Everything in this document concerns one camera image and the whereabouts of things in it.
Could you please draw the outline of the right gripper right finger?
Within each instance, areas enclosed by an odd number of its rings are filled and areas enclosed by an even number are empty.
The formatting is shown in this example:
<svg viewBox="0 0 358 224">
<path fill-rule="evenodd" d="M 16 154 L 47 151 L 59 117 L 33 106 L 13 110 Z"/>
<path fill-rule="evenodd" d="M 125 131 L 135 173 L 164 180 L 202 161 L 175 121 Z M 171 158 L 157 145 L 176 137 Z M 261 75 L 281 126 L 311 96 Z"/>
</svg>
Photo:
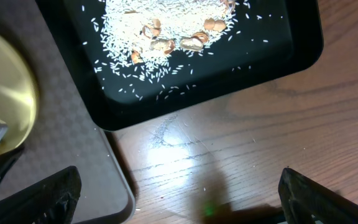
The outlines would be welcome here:
<svg viewBox="0 0 358 224">
<path fill-rule="evenodd" d="M 358 223 L 358 205 L 301 173 L 284 168 L 278 193 L 288 223 Z"/>
</svg>

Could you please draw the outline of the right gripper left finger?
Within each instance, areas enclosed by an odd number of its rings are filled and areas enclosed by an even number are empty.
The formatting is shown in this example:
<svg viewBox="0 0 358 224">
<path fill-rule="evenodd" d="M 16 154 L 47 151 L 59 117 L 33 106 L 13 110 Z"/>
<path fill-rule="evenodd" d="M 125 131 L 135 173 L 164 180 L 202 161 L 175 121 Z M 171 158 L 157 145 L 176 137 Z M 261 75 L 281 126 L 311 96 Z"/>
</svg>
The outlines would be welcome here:
<svg viewBox="0 0 358 224">
<path fill-rule="evenodd" d="M 0 223 L 71 223 L 81 192 L 81 178 L 69 166 L 0 200 Z"/>
</svg>

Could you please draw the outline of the yellow plate bowl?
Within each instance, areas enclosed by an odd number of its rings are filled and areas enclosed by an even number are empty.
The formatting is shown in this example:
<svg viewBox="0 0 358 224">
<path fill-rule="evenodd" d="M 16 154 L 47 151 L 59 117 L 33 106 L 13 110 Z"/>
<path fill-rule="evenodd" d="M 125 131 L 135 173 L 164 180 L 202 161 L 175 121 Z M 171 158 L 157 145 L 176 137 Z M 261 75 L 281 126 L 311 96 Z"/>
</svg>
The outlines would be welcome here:
<svg viewBox="0 0 358 224">
<path fill-rule="evenodd" d="M 29 64 L 0 35 L 0 120 L 7 124 L 1 152 L 20 146 L 34 127 L 39 112 L 39 91 Z"/>
</svg>

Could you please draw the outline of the pile of rice grains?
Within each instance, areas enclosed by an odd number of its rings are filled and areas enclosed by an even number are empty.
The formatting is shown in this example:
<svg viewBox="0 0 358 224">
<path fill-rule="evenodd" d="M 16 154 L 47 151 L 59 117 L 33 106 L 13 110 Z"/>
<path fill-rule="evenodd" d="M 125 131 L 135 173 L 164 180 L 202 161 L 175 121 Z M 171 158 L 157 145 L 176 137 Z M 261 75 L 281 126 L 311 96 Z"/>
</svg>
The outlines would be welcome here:
<svg viewBox="0 0 358 224">
<path fill-rule="evenodd" d="M 89 1 L 78 14 L 100 88 L 121 103 L 184 94 L 291 40 L 281 1 Z"/>
</svg>

